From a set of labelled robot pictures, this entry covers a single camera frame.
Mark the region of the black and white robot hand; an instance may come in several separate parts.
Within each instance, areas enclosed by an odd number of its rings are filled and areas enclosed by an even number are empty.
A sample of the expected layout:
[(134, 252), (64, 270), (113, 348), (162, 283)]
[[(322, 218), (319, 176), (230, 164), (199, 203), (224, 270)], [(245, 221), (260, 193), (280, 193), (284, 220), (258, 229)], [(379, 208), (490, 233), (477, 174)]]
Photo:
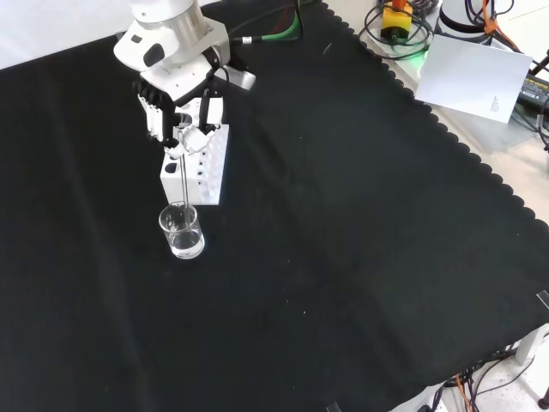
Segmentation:
[(201, 153), (222, 126), (221, 116), (209, 117), (210, 101), (223, 103), (214, 81), (222, 68), (220, 53), (210, 46), (169, 68), (164, 48), (156, 43), (145, 53), (144, 63), (147, 70), (135, 90), (146, 113), (148, 135), (173, 159)]

